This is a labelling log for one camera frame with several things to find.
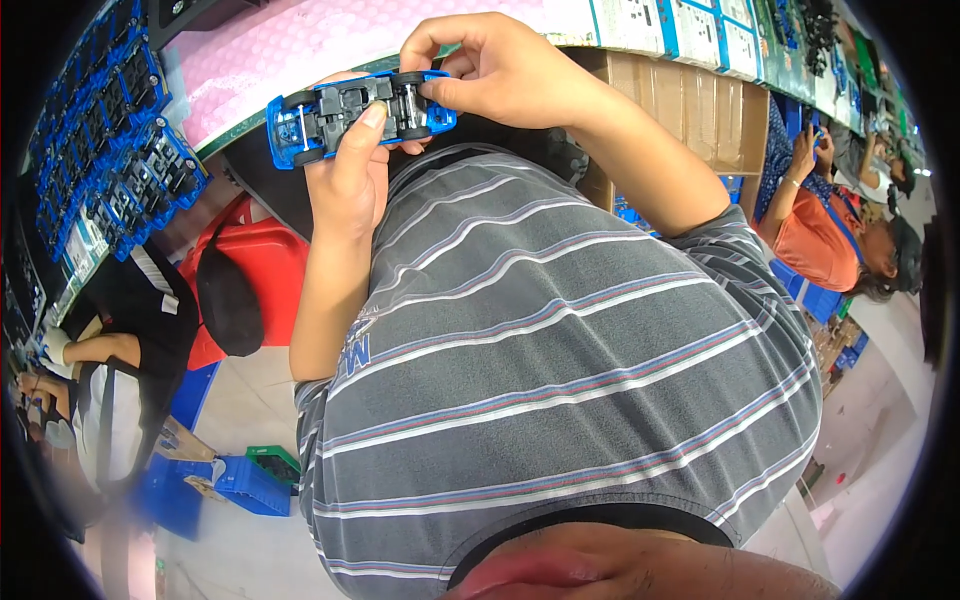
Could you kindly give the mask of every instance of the fingernail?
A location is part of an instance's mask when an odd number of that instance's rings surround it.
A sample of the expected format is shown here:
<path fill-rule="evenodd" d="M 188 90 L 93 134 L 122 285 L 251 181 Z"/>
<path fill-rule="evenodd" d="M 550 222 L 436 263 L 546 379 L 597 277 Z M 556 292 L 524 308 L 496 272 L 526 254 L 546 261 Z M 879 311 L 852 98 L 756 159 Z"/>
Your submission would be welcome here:
<path fill-rule="evenodd" d="M 369 105 L 363 114 L 360 115 L 360 122 L 367 127 L 376 129 L 383 125 L 387 120 L 387 105 L 382 100 L 377 100 Z"/>

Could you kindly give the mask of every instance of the toy car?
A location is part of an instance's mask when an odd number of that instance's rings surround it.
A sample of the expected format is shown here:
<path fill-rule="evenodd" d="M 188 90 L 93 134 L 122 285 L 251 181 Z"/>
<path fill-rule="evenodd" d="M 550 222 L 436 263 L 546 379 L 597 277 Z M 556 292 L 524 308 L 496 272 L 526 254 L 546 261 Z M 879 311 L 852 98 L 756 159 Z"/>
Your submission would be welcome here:
<path fill-rule="evenodd" d="M 372 102 L 387 104 L 381 144 L 423 139 L 457 124 L 455 110 L 420 95 L 425 81 L 443 71 L 381 71 L 366 77 L 315 85 L 267 105 L 267 137 L 277 169 L 293 169 L 337 154 L 347 129 Z"/>

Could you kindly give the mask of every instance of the orange shirt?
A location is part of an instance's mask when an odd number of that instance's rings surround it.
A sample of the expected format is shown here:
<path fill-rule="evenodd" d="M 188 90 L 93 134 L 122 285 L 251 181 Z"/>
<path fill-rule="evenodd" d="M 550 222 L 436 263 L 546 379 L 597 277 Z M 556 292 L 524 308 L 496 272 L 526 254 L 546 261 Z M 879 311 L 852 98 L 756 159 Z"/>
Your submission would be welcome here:
<path fill-rule="evenodd" d="M 839 196 L 831 194 L 830 205 L 853 235 L 863 229 Z M 806 188 L 797 192 L 777 239 L 763 241 L 791 269 L 828 290 L 847 292 L 859 276 L 860 261 L 850 240 Z"/>

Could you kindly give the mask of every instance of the box of toy car parts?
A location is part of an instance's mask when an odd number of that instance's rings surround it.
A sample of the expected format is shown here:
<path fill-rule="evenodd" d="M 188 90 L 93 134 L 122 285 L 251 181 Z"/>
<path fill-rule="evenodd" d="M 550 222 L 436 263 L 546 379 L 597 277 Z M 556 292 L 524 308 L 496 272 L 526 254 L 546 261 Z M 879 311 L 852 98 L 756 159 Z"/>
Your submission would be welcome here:
<path fill-rule="evenodd" d="M 671 60 L 595 48 L 564 51 L 640 105 L 717 175 L 744 176 L 740 204 L 752 212 L 767 142 L 767 90 Z M 612 211 L 613 185 L 594 161 L 578 188 Z"/>

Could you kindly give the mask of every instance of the green crate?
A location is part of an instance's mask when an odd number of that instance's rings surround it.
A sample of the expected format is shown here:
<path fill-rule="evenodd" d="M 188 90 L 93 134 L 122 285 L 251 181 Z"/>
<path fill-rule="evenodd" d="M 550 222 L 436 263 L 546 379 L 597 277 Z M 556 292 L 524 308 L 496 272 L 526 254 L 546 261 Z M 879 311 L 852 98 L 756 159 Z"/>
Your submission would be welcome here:
<path fill-rule="evenodd" d="M 300 463 L 283 446 L 250 445 L 247 446 L 247 458 L 282 484 L 296 486 L 300 483 Z"/>

